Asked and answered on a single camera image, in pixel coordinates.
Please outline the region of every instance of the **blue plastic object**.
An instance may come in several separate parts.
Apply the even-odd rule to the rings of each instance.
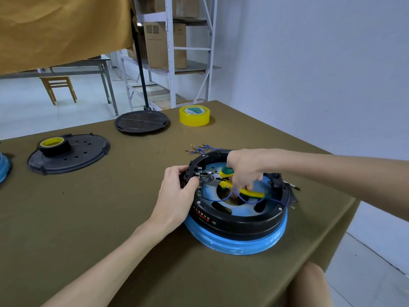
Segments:
[[[0,183],[4,181],[10,171],[10,161],[0,153]]]
[[[197,224],[190,215],[187,216],[184,224],[197,240],[213,250],[233,255],[250,255],[265,251],[280,240],[287,224],[287,209],[284,213],[280,226],[274,232],[263,238],[250,241],[219,237]]]

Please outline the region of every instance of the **gray table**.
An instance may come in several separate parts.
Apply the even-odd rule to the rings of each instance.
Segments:
[[[100,74],[102,78],[102,83],[104,84],[106,98],[109,104],[112,104],[114,107],[115,115],[118,116],[117,103],[115,102],[114,90],[112,89],[111,78],[109,76],[107,61],[111,60],[105,55],[101,55],[100,59],[84,59],[79,61],[74,61],[70,63],[65,63],[63,65],[55,65],[53,67],[89,67],[97,66],[99,70],[87,70],[87,71],[64,71],[64,72],[17,72],[1,75],[0,79],[3,78],[27,78],[27,77],[54,77],[54,76],[69,76],[69,75],[84,75],[84,74]],[[111,93],[111,98],[109,97],[108,89],[106,87],[105,77],[108,81],[108,88]]]

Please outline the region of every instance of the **clear packing tape roll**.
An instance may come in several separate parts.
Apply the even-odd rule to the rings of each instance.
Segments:
[[[187,126],[204,126],[209,123],[210,110],[196,104],[183,106],[179,109],[179,120]]]

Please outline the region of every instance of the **black round cover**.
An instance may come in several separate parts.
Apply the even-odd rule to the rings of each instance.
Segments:
[[[104,137],[87,135],[63,135],[71,144],[68,153],[46,157],[36,150],[27,160],[28,168],[39,174],[63,174],[89,166],[103,158],[110,150],[110,143]]]
[[[121,133],[150,133],[165,128],[169,118],[158,111],[134,111],[115,119],[115,127]]]

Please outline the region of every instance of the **table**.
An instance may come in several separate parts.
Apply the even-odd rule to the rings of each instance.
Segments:
[[[39,72],[17,72],[17,73],[10,73],[10,74],[3,74],[0,75],[0,79],[4,78],[28,78],[28,77],[59,77],[59,76],[69,76],[69,75],[85,75],[85,74],[100,74],[102,78],[102,83],[104,84],[106,98],[109,104],[112,104],[114,107],[115,115],[118,116],[118,108],[117,103],[115,102],[115,95],[114,90],[112,89],[111,77],[109,76],[108,65],[107,61],[111,59],[105,55],[101,55],[100,59],[84,59],[79,61],[74,61],[70,63],[65,63],[63,65],[56,65],[56,67],[89,67],[89,66],[97,66],[99,70],[87,70],[87,71],[64,71],[64,72],[47,72],[47,73],[39,73]],[[106,87],[105,77],[108,81],[108,88],[111,93],[111,99],[108,94],[108,89]]]
[[[220,102],[204,103],[211,121],[179,122],[156,134],[119,133],[113,121],[4,140],[14,169],[0,185],[0,306],[39,306],[118,247],[151,214],[166,167],[188,164],[190,144],[217,148],[283,148],[326,153]],[[26,161],[43,138],[94,133],[107,156],[81,170],[40,175]],[[234,256],[198,242],[182,225],[142,260],[110,306],[268,306],[310,259],[328,266],[359,201],[283,173],[302,188],[281,240],[265,252]]]

